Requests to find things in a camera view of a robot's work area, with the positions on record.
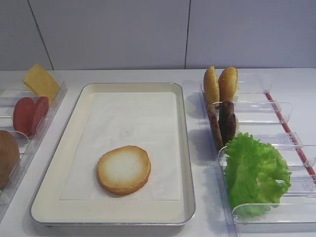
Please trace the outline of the green lettuce leaf in rack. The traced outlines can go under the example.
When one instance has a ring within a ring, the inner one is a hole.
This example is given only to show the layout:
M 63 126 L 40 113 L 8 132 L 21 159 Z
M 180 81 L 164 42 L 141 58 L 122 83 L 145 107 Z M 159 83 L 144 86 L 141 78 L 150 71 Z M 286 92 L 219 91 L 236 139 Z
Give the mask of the green lettuce leaf in rack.
M 286 160 L 269 143 L 239 133 L 227 143 L 225 178 L 231 208 L 241 217 L 259 216 L 291 187 Z

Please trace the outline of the bun slice upright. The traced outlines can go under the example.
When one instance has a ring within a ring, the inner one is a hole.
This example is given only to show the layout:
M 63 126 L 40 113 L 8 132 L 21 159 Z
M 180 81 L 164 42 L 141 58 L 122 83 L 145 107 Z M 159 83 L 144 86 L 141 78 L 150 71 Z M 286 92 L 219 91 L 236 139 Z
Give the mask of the bun slice upright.
M 220 101 L 233 100 L 237 89 L 238 70 L 230 66 L 223 70 L 218 83 L 220 91 Z
M 215 108 L 219 107 L 220 91 L 215 66 L 210 66 L 205 71 L 203 88 L 208 104 L 212 104 Z

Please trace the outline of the clear ingredient rack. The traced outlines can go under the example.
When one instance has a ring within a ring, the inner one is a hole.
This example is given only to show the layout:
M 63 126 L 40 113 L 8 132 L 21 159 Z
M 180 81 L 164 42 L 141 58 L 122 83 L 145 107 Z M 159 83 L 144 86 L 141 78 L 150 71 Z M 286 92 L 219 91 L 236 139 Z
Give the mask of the clear ingredient rack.
M 250 202 L 230 207 L 225 169 L 226 146 L 211 139 L 213 164 L 228 236 L 286 234 L 299 237 L 316 232 L 316 148 L 305 145 L 288 126 L 292 105 L 271 96 L 266 74 L 239 74 L 233 98 L 236 134 L 276 149 L 290 172 L 288 190 L 277 203 Z
M 60 104 L 62 103 L 67 86 L 63 79 L 59 79 L 57 83 L 60 85 L 59 91 L 56 93 L 54 101 L 48 109 L 48 113 L 41 119 L 35 135 L 27 137 L 18 132 L 13 127 L 13 110 L 16 103 L 24 98 L 30 97 L 36 102 L 39 97 L 33 92 L 22 89 L 1 89 L 0 90 L 0 129 L 10 132 L 16 139 L 20 159 L 13 168 L 8 184 L 0 190 L 0 218 L 2 219 L 18 189 L 30 163 L 32 162 L 51 122 L 53 121 Z

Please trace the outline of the red tomato slice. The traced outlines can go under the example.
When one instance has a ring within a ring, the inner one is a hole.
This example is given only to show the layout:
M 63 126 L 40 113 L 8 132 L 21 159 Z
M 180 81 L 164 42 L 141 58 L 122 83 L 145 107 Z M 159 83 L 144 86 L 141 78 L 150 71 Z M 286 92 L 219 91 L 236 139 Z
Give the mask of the red tomato slice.
M 13 111 L 13 127 L 29 137 L 31 135 L 30 126 L 35 103 L 30 97 L 20 99 Z
M 41 96 L 35 103 L 30 132 L 32 135 L 36 133 L 37 126 L 39 125 L 41 119 L 47 114 L 49 108 L 49 99 L 46 96 Z

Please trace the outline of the clear left ingredient rack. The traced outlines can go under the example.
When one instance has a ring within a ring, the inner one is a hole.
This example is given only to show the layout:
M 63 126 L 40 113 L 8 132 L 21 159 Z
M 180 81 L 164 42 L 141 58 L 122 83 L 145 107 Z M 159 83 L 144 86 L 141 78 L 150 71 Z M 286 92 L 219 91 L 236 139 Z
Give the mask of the clear left ingredient rack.
M 51 122 L 53 121 L 60 104 L 62 103 L 67 86 L 63 79 L 59 79 L 57 83 L 60 85 L 59 91 L 56 93 L 54 101 L 48 109 L 48 113 L 41 119 L 35 135 L 27 137 L 18 132 L 13 127 L 13 110 L 16 103 L 24 98 L 30 97 L 36 102 L 39 97 L 33 92 L 22 89 L 1 89 L 0 90 L 0 129 L 10 132 L 16 139 L 20 159 L 13 168 L 8 184 L 0 190 L 0 218 L 2 219 L 18 189 L 30 163 L 32 162 Z

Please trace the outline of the yellow cheese slice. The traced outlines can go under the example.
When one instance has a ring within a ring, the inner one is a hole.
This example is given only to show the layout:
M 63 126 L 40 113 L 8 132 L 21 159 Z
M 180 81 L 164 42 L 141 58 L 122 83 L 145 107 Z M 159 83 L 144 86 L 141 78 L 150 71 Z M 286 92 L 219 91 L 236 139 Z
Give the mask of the yellow cheese slice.
M 60 85 L 57 81 L 41 64 L 38 63 L 34 64 L 28 70 L 23 79 L 23 83 L 34 94 L 38 96 L 46 96 L 50 106 L 60 89 Z

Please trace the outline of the red tomato slice rear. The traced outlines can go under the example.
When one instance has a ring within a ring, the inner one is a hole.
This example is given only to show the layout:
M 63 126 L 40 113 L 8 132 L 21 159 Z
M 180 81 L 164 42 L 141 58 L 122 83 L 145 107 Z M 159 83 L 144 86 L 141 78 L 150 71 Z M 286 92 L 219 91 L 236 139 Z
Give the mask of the red tomato slice rear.
M 20 99 L 13 111 L 13 127 L 29 137 L 31 135 L 30 126 L 35 103 L 30 97 Z

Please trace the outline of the white paper liner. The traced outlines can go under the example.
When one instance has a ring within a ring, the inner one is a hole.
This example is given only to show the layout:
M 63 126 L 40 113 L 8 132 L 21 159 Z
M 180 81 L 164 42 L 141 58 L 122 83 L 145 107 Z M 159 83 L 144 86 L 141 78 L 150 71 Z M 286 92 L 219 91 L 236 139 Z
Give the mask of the white paper liner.
M 179 200 L 179 135 L 173 93 L 95 93 L 76 147 L 62 200 L 92 200 L 112 195 L 98 183 L 96 165 L 108 151 L 127 145 L 148 153 L 152 169 L 140 190 L 125 200 Z

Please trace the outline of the brown bun top left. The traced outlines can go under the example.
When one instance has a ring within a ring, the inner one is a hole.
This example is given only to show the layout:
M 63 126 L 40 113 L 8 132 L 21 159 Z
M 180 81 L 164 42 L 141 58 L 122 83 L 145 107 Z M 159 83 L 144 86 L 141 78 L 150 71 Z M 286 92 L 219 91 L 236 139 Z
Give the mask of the brown bun top left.
M 9 176 L 20 159 L 19 147 L 14 136 L 8 131 L 0 131 L 0 188 L 4 189 Z

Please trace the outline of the red tomato slice front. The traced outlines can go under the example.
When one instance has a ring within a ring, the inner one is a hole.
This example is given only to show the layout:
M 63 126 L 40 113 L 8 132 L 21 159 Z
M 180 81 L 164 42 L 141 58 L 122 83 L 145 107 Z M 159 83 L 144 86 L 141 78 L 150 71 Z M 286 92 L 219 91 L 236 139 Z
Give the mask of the red tomato slice front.
M 41 119 L 47 114 L 49 108 L 49 99 L 46 96 L 41 96 L 35 103 L 30 132 L 32 135 L 36 133 L 37 126 L 39 125 Z

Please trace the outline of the clear right ingredient rack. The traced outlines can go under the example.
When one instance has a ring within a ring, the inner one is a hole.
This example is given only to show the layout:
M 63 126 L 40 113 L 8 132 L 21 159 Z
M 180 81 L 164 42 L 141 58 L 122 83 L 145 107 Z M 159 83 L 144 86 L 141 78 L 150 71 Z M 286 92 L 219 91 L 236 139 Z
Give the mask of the clear right ingredient rack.
M 277 203 L 250 202 L 230 207 L 225 169 L 226 146 L 211 139 L 213 164 L 228 236 L 286 234 L 299 237 L 316 232 L 316 148 L 305 145 L 288 126 L 292 105 L 271 96 L 266 74 L 239 74 L 233 98 L 236 134 L 276 149 L 290 172 L 288 190 Z

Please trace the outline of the bun slice left upright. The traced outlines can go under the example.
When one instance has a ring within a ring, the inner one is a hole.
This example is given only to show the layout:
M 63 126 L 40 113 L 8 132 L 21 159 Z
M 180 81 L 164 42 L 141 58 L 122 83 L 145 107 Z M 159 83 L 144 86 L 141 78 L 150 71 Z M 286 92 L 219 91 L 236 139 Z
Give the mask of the bun slice left upright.
M 215 66 L 210 66 L 205 71 L 203 88 L 208 104 L 212 104 L 215 108 L 219 107 L 220 91 Z

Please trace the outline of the meat patty right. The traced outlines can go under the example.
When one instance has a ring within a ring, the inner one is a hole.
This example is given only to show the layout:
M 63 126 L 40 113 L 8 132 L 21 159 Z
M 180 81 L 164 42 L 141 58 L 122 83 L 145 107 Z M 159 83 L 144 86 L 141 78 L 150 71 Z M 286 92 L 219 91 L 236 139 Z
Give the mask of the meat patty right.
M 232 101 L 227 100 L 221 103 L 218 122 L 223 145 L 225 146 L 234 138 L 237 127 L 234 104 Z

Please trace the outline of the meat patty left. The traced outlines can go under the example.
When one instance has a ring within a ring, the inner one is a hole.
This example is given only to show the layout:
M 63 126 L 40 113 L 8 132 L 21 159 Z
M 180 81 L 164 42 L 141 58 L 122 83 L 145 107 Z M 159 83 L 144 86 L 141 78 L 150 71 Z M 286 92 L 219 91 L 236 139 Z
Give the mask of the meat patty left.
M 214 144 L 216 149 L 219 151 L 221 148 L 223 148 L 223 140 L 221 136 L 221 131 L 217 119 L 216 110 L 213 104 L 209 104 L 207 106 L 207 115 L 210 121 L 210 126 L 212 130 L 212 136 L 214 139 Z

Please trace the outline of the cream metal tray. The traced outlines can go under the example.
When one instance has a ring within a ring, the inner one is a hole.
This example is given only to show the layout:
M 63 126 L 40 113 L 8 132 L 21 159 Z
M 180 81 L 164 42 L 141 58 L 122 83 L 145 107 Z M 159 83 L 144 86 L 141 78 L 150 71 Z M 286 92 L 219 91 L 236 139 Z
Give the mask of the cream metal tray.
M 195 209 L 181 86 L 86 85 L 37 190 L 33 219 L 183 225 Z

